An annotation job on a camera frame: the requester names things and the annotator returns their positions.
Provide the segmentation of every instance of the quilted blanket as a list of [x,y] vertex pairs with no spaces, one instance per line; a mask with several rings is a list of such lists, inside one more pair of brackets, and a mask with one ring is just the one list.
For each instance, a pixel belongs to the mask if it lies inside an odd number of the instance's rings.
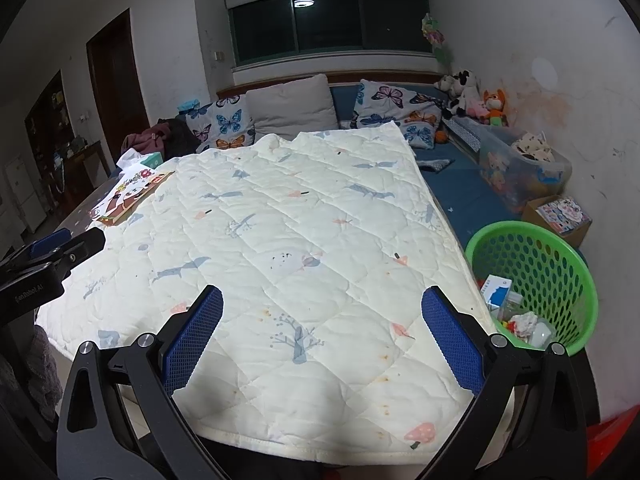
[[493,325],[395,124],[269,135],[158,170],[175,173],[102,226],[104,250],[40,309],[51,343],[69,359],[85,340],[131,344],[210,283],[222,321],[174,393],[195,433],[302,460],[428,463],[472,394],[422,293],[439,285]]

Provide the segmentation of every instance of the blue gripper pad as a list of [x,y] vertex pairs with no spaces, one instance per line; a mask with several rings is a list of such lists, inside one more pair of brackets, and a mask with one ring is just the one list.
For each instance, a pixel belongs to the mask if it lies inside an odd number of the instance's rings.
[[162,385],[169,396],[174,390],[187,385],[220,318],[222,318],[222,292],[215,286],[209,294],[189,309],[190,319],[162,359]]
[[422,295],[422,318],[458,384],[477,397],[484,385],[482,357],[443,299],[432,288]]
[[71,232],[69,229],[59,229],[53,234],[34,242],[31,246],[30,258],[39,258],[47,253],[50,253],[53,249],[60,247],[60,245],[66,244],[71,240]]

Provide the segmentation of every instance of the green plastic basket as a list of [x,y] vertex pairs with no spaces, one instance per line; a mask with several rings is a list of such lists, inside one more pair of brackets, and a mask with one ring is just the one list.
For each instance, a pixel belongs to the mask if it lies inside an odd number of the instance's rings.
[[[480,229],[465,253],[478,280],[512,280],[522,306],[553,324],[569,355],[584,347],[598,319],[598,295],[584,261],[562,238],[526,222],[496,222]],[[494,323],[514,345],[532,348]]]

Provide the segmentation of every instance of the silver screw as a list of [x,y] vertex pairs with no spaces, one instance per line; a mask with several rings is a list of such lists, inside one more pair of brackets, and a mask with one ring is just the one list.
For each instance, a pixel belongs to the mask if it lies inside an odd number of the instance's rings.
[[496,348],[504,348],[507,346],[507,338],[502,334],[493,334],[491,336],[491,344]]
[[560,343],[551,343],[551,351],[556,355],[564,354],[564,346]]
[[138,338],[138,346],[142,346],[142,348],[146,348],[151,346],[156,338],[153,334],[143,334]]
[[91,341],[85,341],[80,345],[81,354],[88,354],[93,349],[94,349],[94,344]]

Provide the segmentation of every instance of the basket rim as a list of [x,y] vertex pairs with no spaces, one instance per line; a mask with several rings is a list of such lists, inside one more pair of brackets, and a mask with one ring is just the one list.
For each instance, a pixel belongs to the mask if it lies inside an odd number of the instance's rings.
[[596,290],[596,285],[593,281],[593,277],[589,272],[589,267],[587,267],[587,265],[584,263],[584,260],[580,257],[580,254],[578,254],[574,250],[574,248],[571,247],[571,245],[569,245],[567,242],[562,240],[561,237],[549,231],[548,229],[540,227],[539,225],[530,224],[529,222],[523,222],[521,220],[504,220],[501,222],[494,222],[493,224],[484,226],[479,231],[477,231],[471,237],[471,240],[469,240],[468,244],[466,245],[465,256],[469,263],[469,266],[471,267],[471,273],[473,273],[473,264],[472,264],[473,255],[476,250],[476,247],[480,243],[480,240],[482,240],[487,234],[497,230],[501,230],[509,227],[517,227],[518,229],[522,229],[523,226],[525,226],[526,229],[532,231],[532,234],[540,234],[542,238],[553,237],[553,240],[555,243],[558,243],[564,250],[567,250],[567,252],[574,257],[575,259],[574,265],[579,267],[583,275],[586,277],[583,293],[585,294],[587,292],[587,289],[589,289],[591,293],[591,297],[593,298],[593,305],[590,310],[592,314],[590,318],[587,320],[587,323],[584,327],[583,332],[580,334],[580,337],[570,345],[566,346],[567,353],[570,356],[574,355],[584,348],[587,341],[590,339],[591,335],[593,334],[593,331],[595,330],[596,323],[598,321],[598,293]]

